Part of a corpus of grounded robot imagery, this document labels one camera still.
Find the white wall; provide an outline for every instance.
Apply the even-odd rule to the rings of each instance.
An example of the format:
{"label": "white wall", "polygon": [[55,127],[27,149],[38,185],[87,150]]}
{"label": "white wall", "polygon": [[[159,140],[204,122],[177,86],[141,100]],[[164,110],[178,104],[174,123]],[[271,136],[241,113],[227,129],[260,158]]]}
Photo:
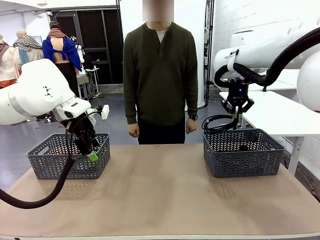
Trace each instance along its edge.
{"label": "white wall", "polygon": [[[286,32],[302,20],[308,24],[319,18],[319,9],[318,0],[215,0],[212,60],[215,53],[230,46],[236,32],[254,30],[261,38]],[[300,161],[320,179],[319,136],[305,138]]]}
{"label": "white wall", "polygon": [[22,14],[0,16],[0,34],[3,40],[12,46],[17,39],[17,31],[25,29],[25,21]]}
{"label": "white wall", "polygon": [[50,18],[46,13],[33,15],[31,12],[23,14],[25,30],[30,36],[41,36],[45,40],[50,32]]}
{"label": "white wall", "polygon": [[46,39],[50,31],[48,15],[26,12],[0,16],[0,33],[9,45],[14,44],[19,30],[26,30],[30,36],[41,36],[42,40]]}
{"label": "white wall", "polygon": [[92,6],[98,7],[116,5],[116,0],[6,0],[5,2],[23,4],[32,7],[37,7],[40,9],[76,8]]}
{"label": "white wall", "polygon": [[[144,22],[142,20],[142,0],[121,0],[123,37]],[[174,22],[189,30],[194,37],[198,58],[198,107],[204,102],[204,38],[206,0],[175,0]]]}

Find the woven pattern basket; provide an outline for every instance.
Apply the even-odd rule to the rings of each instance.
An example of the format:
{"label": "woven pattern basket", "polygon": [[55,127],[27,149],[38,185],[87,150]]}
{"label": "woven pattern basket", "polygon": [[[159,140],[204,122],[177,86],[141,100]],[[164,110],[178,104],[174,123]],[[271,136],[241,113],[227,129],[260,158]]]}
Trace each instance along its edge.
{"label": "woven pattern basket", "polygon": [[[76,145],[71,149],[75,163],[67,179],[93,180],[98,179],[103,173],[110,159],[109,134],[96,135],[100,147],[94,149],[98,160],[92,162],[87,156],[80,154]],[[39,180],[57,180],[68,158],[66,135],[53,134],[27,153],[34,173]]]}
{"label": "woven pattern basket", "polygon": [[204,159],[216,178],[276,175],[285,148],[261,129],[203,134]]}

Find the white plastic tab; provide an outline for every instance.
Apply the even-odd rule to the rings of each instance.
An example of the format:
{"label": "white plastic tab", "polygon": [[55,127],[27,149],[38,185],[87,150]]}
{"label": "white plastic tab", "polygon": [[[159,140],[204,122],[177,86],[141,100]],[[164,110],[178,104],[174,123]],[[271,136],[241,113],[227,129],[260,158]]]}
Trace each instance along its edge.
{"label": "white plastic tab", "polygon": [[228,68],[228,70],[230,72],[236,72],[235,69],[234,69],[234,63],[235,63],[236,56],[237,56],[237,52],[236,51],[230,54],[229,62],[228,62],[228,65],[227,65],[227,68]]}
{"label": "white plastic tab", "polygon": [[101,117],[103,120],[107,119],[109,112],[110,112],[109,105],[104,105],[101,113]]}

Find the checkered scarf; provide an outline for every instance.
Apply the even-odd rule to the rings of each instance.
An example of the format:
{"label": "checkered scarf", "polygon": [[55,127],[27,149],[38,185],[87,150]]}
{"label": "checkered scarf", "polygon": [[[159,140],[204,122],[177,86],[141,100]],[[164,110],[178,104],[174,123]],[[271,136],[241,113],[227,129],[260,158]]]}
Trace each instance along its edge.
{"label": "checkered scarf", "polygon": [[26,52],[31,52],[31,48],[42,49],[42,46],[29,35],[21,35],[13,44],[14,47],[18,47]]}
{"label": "checkered scarf", "polygon": [[0,62],[2,59],[2,56],[5,54],[5,52],[8,50],[9,46],[4,41],[0,43]]}
{"label": "checkered scarf", "polygon": [[68,36],[65,35],[59,28],[52,28],[48,37],[68,38]]}

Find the white table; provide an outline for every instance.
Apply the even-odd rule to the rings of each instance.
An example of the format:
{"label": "white table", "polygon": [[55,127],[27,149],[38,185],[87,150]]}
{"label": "white table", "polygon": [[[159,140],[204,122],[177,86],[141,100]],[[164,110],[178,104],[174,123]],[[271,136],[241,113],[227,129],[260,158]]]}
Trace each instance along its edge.
{"label": "white table", "polygon": [[98,73],[97,71],[99,70],[100,68],[94,68],[94,69],[86,69],[86,71],[88,73],[93,73],[94,74],[94,81],[95,81],[95,87],[96,87],[96,95],[95,97],[99,97],[99,95],[101,94],[101,92],[99,92],[99,88],[98,88]]}
{"label": "white table", "polygon": [[[219,87],[218,88],[220,89],[220,91],[226,91],[227,88],[223,88],[223,87]],[[252,92],[252,91],[262,91],[264,89],[263,86],[260,86],[258,84],[250,84],[249,85],[249,92]],[[296,90],[297,89],[297,86],[295,85],[291,85],[291,84],[288,84],[288,83],[284,83],[284,82],[281,82],[281,81],[275,81],[274,84],[268,86],[266,88],[267,91],[279,91],[279,90]]]}
{"label": "white table", "polygon": [[78,81],[79,97],[82,98],[80,86],[83,85],[82,89],[83,89],[84,99],[87,100],[88,99],[88,91],[87,91],[86,83],[89,83],[89,79],[88,79],[87,75],[85,75],[85,74],[77,74],[76,75],[76,79]]}
{"label": "white table", "polygon": [[[220,92],[224,99],[228,94]],[[320,135],[320,114],[272,91],[250,91],[248,96],[254,105],[242,115],[241,127],[248,122],[272,136],[296,137],[288,168],[295,174],[305,136]]]}

